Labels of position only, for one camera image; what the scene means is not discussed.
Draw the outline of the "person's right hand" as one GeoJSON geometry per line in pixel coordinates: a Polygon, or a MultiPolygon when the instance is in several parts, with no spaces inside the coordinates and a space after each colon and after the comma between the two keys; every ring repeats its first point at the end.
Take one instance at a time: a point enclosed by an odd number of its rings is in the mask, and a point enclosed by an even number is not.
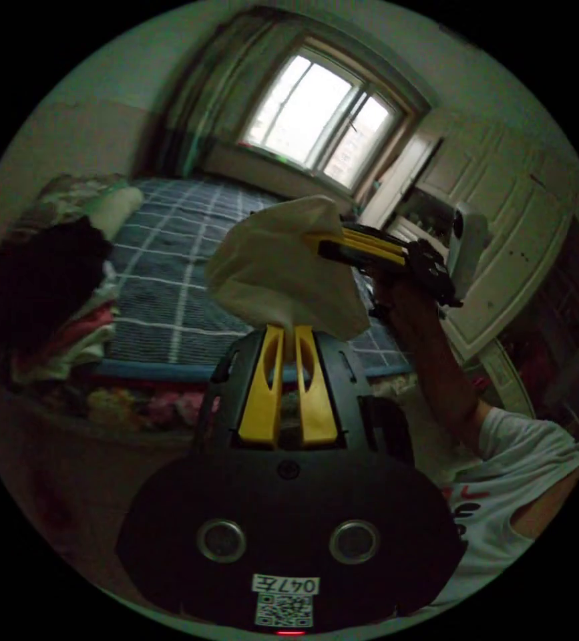
{"type": "Polygon", "coordinates": [[[413,281],[377,274],[373,284],[375,300],[402,337],[425,338],[441,330],[437,303],[413,281]]]}

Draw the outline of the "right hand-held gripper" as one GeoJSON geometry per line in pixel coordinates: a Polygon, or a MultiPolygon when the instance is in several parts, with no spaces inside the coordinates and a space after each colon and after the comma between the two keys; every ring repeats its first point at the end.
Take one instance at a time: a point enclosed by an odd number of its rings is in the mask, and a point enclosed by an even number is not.
{"type": "Polygon", "coordinates": [[[402,242],[363,225],[343,226],[342,232],[344,243],[332,240],[319,242],[321,258],[356,266],[368,276],[408,278],[439,306],[463,306],[442,255],[427,241],[402,242]]]}

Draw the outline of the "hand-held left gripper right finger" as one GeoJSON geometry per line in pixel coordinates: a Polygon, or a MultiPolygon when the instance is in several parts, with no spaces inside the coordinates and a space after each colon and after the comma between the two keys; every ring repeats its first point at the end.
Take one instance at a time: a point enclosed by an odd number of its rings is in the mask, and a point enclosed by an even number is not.
{"type": "Polygon", "coordinates": [[[320,335],[312,327],[295,329],[301,446],[332,447],[339,436],[337,410],[331,391],[320,335]]]}

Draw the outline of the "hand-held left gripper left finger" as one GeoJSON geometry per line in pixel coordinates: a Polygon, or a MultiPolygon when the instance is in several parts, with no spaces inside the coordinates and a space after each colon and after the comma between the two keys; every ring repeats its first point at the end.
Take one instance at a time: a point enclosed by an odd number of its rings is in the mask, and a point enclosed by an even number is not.
{"type": "Polygon", "coordinates": [[[244,444],[275,449],[280,430],[284,330],[268,325],[253,360],[238,436],[244,444]]]}

